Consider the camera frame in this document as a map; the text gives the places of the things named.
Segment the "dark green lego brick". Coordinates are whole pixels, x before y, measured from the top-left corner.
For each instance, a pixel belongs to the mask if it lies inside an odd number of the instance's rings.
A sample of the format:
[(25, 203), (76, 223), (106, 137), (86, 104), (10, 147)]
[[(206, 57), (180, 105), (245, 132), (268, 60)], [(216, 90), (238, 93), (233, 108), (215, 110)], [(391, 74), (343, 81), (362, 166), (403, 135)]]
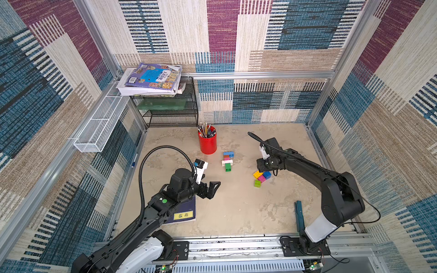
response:
[(225, 171), (226, 172), (231, 172), (231, 170), (232, 170), (231, 164), (230, 163), (225, 163)]

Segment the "light blue lego brick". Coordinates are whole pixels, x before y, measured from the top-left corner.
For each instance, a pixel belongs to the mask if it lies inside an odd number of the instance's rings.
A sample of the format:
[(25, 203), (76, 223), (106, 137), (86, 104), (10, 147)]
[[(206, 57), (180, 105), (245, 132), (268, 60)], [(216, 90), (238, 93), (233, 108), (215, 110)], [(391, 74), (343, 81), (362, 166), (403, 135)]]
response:
[(224, 152), (223, 155), (224, 155), (225, 157), (233, 158), (233, 157), (234, 157), (234, 152), (232, 152), (232, 151), (230, 151), (230, 152)]

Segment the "white lego brick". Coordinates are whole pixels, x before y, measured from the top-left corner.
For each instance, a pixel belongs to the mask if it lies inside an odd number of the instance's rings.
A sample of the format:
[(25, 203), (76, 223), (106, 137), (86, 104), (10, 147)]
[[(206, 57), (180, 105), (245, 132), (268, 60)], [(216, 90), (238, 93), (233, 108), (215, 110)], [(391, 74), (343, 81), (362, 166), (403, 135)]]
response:
[(233, 160), (232, 159), (228, 159), (228, 160), (222, 160), (221, 161), (221, 165), (224, 167), (226, 164), (229, 164), (229, 165), (233, 165)]

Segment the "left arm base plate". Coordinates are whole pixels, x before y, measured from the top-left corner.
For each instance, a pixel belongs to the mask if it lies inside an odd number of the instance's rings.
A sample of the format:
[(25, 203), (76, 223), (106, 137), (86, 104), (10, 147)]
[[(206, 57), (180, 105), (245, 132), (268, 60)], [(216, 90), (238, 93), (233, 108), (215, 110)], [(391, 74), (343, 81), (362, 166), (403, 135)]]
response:
[(188, 241), (176, 241), (171, 246), (165, 248), (161, 256), (154, 260), (155, 262), (163, 262), (173, 260), (188, 260), (188, 252), (190, 243)]

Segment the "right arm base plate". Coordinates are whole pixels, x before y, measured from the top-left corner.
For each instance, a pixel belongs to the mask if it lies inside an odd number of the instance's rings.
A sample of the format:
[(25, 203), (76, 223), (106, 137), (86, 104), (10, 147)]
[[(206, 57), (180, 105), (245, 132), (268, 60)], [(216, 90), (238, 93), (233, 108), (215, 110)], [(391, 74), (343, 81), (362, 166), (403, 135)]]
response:
[(279, 242), (285, 257), (322, 257), (331, 254), (326, 240), (314, 243), (306, 237), (281, 236)]

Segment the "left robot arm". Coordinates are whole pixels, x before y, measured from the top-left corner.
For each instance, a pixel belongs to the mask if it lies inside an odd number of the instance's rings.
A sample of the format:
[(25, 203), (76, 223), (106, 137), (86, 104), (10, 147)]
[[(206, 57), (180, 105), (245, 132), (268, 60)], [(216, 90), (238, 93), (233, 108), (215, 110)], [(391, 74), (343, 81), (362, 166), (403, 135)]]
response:
[(156, 260), (161, 255), (153, 249), (166, 249), (171, 237), (159, 230), (176, 209), (195, 196), (212, 199), (220, 182), (196, 182), (197, 174), (179, 168), (145, 206), (140, 215), (112, 241), (90, 256), (81, 254), (72, 265), (73, 273), (116, 273), (120, 270), (137, 271), (145, 264), (140, 255)]

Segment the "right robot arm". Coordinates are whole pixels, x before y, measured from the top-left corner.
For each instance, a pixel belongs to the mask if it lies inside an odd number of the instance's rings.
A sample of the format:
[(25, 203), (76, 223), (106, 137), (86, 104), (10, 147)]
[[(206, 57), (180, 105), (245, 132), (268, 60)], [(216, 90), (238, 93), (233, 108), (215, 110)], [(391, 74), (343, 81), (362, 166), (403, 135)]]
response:
[(260, 172), (286, 170), (309, 182), (320, 192), (321, 214), (299, 233), (299, 247), (309, 254), (325, 243), (325, 239), (365, 211), (355, 177), (338, 173), (306, 159), (298, 151), (284, 150), (275, 138), (260, 141), (262, 158), (257, 159)]

